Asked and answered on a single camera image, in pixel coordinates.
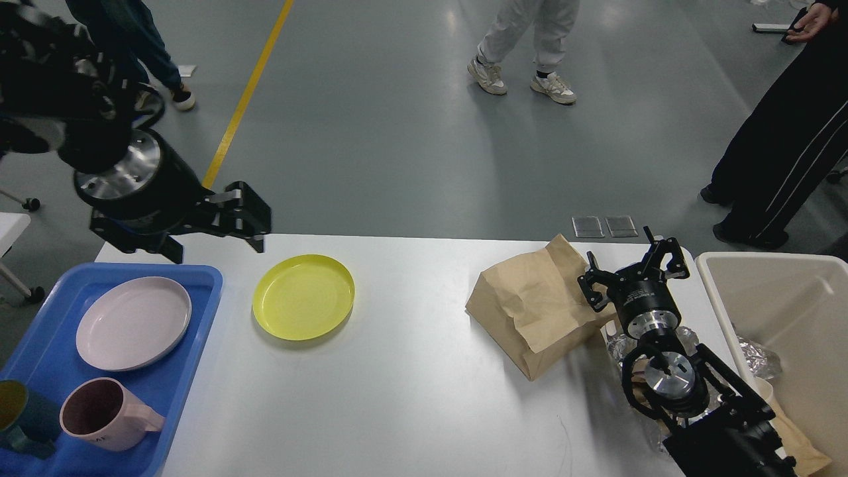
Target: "white bin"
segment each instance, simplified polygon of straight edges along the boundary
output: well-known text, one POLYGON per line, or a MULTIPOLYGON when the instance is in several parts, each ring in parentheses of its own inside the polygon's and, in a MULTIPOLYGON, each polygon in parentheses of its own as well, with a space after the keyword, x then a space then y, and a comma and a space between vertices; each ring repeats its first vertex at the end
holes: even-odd
POLYGON ((708 252, 696 260, 745 381, 754 378, 736 332, 778 353, 781 407, 834 462, 816 477, 848 475, 848 265, 821 255, 708 252))

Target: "pink mug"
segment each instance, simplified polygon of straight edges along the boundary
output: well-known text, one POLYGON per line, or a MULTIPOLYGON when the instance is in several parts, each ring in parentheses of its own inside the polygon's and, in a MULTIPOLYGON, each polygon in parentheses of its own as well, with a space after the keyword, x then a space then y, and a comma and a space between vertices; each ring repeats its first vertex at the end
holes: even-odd
POLYGON ((62 404, 59 423, 65 434, 108 451, 125 451, 147 432, 158 432, 165 418, 112 378, 80 384, 62 404))

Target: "blue tray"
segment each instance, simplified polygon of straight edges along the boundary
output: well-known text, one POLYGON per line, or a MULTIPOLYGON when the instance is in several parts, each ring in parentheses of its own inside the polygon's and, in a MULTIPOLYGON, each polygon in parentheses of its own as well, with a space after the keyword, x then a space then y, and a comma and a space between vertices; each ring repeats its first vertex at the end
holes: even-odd
POLYGON ((213 267, 87 263, 70 269, 53 287, 0 379, 17 379, 61 405, 76 386, 100 376, 118 379, 165 416, 162 432, 137 446, 110 452, 62 434, 46 460, 0 449, 0 474, 24 476, 150 477, 159 471, 174 440, 188 389, 200 361, 220 299, 223 277, 213 267), (145 368, 110 373, 92 368, 76 351, 76 328, 88 307, 114 286, 133 278, 176 280, 192 299, 186 335, 171 353, 145 368))

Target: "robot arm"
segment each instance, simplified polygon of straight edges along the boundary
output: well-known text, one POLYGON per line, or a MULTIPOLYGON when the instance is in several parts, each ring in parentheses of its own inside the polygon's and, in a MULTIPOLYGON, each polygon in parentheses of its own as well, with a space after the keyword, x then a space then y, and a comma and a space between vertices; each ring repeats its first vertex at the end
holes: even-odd
POLYGON ((0 157, 56 150, 74 169, 76 194, 92 207, 89 228, 118 250, 182 262, 172 236, 209 233, 264 250, 271 208, 244 182, 204 188, 190 167, 147 129, 133 126, 136 94, 88 39, 29 4, 0 0, 0 157))
POLYGON ((795 475, 795 459, 775 452, 782 443, 768 422, 774 418, 768 404, 705 345, 692 355, 683 348, 667 280, 688 278, 689 270, 676 239, 657 240, 644 230, 650 247, 641 262, 605 272, 589 252, 589 269, 577 279, 594 310, 611 301, 624 333, 637 340, 622 360, 628 402, 668 427, 663 445, 687 477, 795 475), (594 290, 596 283, 606 286, 605 294, 594 290), (644 364, 644 382, 633 380, 637 362, 644 364), (707 412, 711 393, 719 405, 707 412))

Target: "yellow floor line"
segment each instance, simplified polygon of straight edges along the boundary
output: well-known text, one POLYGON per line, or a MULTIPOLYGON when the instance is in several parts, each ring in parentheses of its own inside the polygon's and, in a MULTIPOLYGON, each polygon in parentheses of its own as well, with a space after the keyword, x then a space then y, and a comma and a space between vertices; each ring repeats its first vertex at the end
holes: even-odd
POLYGON ((238 125, 242 122, 244 111, 248 108, 250 99, 254 95, 256 84, 259 83, 259 78, 262 77, 262 71, 265 69, 265 64, 268 62, 268 58, 271 56, 271 50, 274 49, 276 38, 280 35, 282 24, 286 23, 288 11, 292 9, 293 3, 294 0, 286 0, 286 3, 282 6, 280 16, 276 19, 274 29, 271 30, 271 35, 268 36, 268 41, 265 42, 265 47, 262 48, 262 54, 259 56, 259 60, 256 61, 254 72, 250 75, 250 80, 248 80, 248 85, 244 88, 242 98, 238 100, 236 112, 232 114, 230 124, 226 127, 224 137, 221 139, 220 144, 218 144, 218 150, 215 151, 215 157, 212 158, 212 164, 209 165, 209 169, 206 171, 206 176, 204 177, 203 181, 203 185, 205 188, 211 188, 212 184, 215 182, 215 177, 218 175, 218 170, 220 169, 221 164, 224 163, 226 152, 230 150, 232 138, 236 135, 236 131, 238 131, 238 125))

